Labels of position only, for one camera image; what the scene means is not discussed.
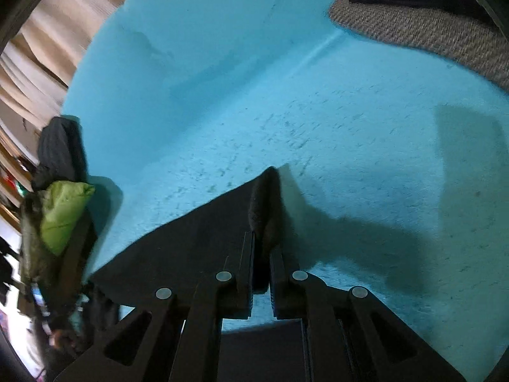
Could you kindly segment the black pants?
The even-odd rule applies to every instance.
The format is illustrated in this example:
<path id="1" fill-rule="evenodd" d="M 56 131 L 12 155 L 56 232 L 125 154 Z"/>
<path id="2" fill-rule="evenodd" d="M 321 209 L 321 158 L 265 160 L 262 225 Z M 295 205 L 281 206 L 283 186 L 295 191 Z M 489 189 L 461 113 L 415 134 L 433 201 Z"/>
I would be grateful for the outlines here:
<path id="1" fill-rule="evenodd" d="M 280 170 L 258 177 L 145 234 L 91 274 L 118 304 L 137 307 L 160 288 L 193 291 L 220 271 L 237 273 L 255 257 L 256 292 L 268 287 L 270 254 L 279 249 L 286 275 L 300 268 L 293 223 L 283 202 Z"/>

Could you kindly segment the turquoise fluffy bed blanket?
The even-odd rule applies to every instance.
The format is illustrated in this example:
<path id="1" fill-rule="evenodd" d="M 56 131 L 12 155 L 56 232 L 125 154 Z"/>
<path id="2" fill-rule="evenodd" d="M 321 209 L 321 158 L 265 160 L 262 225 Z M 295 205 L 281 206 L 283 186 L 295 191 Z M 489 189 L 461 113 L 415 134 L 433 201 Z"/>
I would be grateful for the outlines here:
<path id="1" fill-rule="evenodd" d="M 301 266 L 369 288 L 469 381 L 508 344 L 508 96 L 331 23 L 333 0 L 126 0 L 94 36 L 79 118 L 95 272 L 275 166 Z"/>

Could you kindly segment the olive green jacket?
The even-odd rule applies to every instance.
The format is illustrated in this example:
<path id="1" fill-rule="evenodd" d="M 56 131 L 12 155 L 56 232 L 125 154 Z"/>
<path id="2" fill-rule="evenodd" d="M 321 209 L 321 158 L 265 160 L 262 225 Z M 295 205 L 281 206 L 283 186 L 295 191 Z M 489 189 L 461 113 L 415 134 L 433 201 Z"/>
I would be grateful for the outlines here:
<path id="1" fill-rule="evenodd" d="M 59 256 L 45 246 L 40 236 L 42 203 L 29 192 L 20 207 L 22 246 L 20 274 L 28 289 L 37 285 L 49 309 L 67 311 L 77 301 L 82 277 L 97 234 L 88 210 L 73 229 L 70 242 Z"/>

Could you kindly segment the beige curtain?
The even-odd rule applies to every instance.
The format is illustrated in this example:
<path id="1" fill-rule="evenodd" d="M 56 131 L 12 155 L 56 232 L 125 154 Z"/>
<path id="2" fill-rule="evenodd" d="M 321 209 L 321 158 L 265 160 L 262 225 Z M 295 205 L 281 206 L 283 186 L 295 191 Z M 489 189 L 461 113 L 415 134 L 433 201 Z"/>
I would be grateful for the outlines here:
<path id="1" fill-rule="evenodd" d="M 61 113 L 74 73 L 125 0 L 41 0 L 1 54 L 1 126 L 29 157 Z"/>

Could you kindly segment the dark grey quilted jacket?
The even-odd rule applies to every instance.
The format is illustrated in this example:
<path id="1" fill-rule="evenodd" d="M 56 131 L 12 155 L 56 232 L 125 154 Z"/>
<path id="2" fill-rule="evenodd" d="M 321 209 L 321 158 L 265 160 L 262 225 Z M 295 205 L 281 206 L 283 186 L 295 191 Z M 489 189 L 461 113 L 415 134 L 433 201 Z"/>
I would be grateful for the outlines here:
<path id="1" fill-rule="evenodd" d="M 46 190 L 53 182 L 85 182 L 87 163 L 79 122 L 54 117 L 42 129 L 37 147 L 38 166 L 32 175 L 33 191 Z"/>

